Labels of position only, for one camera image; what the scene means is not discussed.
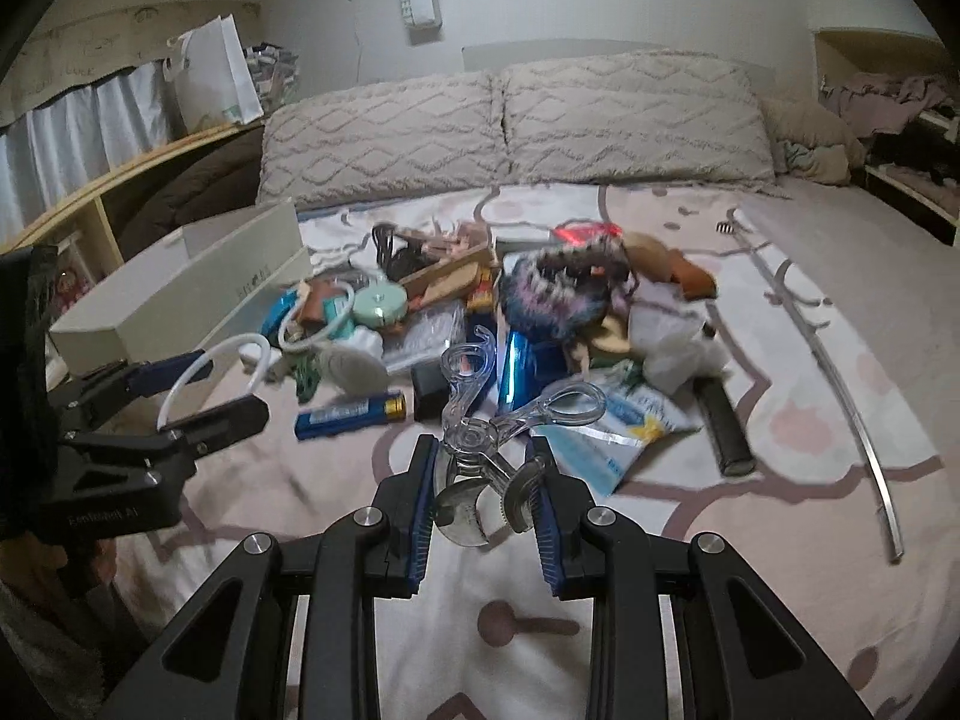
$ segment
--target person's hand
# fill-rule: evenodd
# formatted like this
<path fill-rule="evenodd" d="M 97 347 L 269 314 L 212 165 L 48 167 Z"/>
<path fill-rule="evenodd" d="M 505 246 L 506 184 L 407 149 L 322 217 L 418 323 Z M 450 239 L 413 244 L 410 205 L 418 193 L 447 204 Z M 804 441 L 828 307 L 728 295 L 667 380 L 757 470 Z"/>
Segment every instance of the person's hand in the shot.
<path fill-rule="evenodd" d="M 97 541 L 90 569 L 103 584 L 116 574 L 116 541 Z M 32 533 L 0 541 L 0 581 L 31 604 L 55 610 L 66 600 L 56 572 L 67 563 L 63 547 L 42 543 Z"/>

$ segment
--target bed sheet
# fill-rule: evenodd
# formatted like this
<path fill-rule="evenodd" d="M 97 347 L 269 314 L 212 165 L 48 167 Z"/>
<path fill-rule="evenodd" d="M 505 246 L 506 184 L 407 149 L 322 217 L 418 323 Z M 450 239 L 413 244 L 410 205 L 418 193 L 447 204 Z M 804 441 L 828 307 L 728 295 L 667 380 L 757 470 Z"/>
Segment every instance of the bed sheet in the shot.
<path fill-rule="evenodd" d="M 774 242 L 755 236 L 771 270 L 819 328 L 887 469 L 906 549 L 902 562 L 890 565 L 875 493 L 832 392 L 749 257 L 716 232 L 717 221 L 743 199 L 736 191 L 695 187 L 665 194 L 659 187 L 504 187 L 338 209 L 306 221 L 301 233 L 315 264 L 350 257 L 369 265 L 368 233 L 378 221 L 449 230 L 477 220 L 495 235 L 536 237 L 559 224 L 608 220 L 657 235 L 712 271 L 719 296 L 704 304 L 704 315 L 731 352 L 728 392 L 758 472 L 725 480 L 699 432 L 653 447 L 604 503 L 649 533 L 681 539 L 721 533 L 876 717 L 906 717 L 960 632 L 960 517 L 952 490 L 922 426 L 851 324 Z M 211 402 L 234 396 L 244 381 L 234 367 Z M 267 429 L 198 466 L 185 488 L 181 525 L 122 539 L 118 584 L 146 625 L 169 620 L 248 533 L 297 538 L 367 505 L 382 479 L 406 469 L 418 435 L 439 432 L 408 421 L 297 443 L 293 383 L 260 394 L 271 409 Z M 333 395 L 322 386 L 313 405 Z M 492 395 L 483 410 L 492 413 L 494 405 Z M 383 717 L 582 717 L 591 606 L 551 597 L 532 533 L 512 535 L 504 526 L 482 549 L 460 548 L 434 533 L 419 596 L 376 604 Z M 291 716 L 304 613 L 301 600 Z M 541 618 L 542 632 L 515 632 L 512 616 Z M 671 712 L 679 717 L 669 613 L 664 638 Z"/>

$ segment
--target white plastic bag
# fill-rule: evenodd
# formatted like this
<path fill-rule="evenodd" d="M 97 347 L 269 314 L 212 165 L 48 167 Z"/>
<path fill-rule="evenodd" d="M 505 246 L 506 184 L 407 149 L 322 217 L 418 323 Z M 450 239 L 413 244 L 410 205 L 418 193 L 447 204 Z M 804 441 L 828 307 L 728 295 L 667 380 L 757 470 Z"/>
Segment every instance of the white plastic bag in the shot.
<path fill-rule="evenodd" d="M 188 132 L 263 116 L 232 16 L 167 41 L 163 76 L 174 84 Z"/>

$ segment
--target cardboard box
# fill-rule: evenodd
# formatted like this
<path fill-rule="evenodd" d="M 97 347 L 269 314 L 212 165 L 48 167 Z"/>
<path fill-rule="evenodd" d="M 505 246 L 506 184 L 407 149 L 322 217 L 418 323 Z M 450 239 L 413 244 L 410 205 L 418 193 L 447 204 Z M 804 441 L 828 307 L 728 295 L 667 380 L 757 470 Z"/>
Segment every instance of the cardboard box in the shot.
<path fill-rule="evenodd" d="M 185 225 L 107 276 L 50 330 L 71 373 L 156 361 L 256 331 L 310 274 L 292 201 Z"/>

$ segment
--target metal bolt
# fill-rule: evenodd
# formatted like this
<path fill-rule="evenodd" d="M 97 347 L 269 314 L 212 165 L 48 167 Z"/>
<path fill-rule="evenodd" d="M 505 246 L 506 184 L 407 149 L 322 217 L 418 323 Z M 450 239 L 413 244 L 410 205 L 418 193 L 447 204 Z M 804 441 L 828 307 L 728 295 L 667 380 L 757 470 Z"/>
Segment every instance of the metal bolt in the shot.
<path fill-rule="evenodd" d="M 723 538 L 717 536 L 716 533 L 700 533 L 700 535 L 697 536 L 697 546 L 709 555 L 718 555 L 723 552 L 723 548 L 727 546 L 727 543 L 723 541 Z"/>
<path fill-rule="evenodd" d="M 597 527 L 603 528 L 616 522 L 616 512 L 606 506 L 594 506 L 587 512 L 587 519 Z"/>
<path fill-rule="evenodd" d="M 270 533 L 251 533 L 243 539 L 243 549 L 248 555 L 262 555 L 270 549 L 274 540 Z"/>
<path fill-rule="evenodd" d="M 365 506 L 353 513 L 353 521 L 365 528 L 376 525 L 381 519 L 383 519 L 383 512 L 376 506 Z"/>

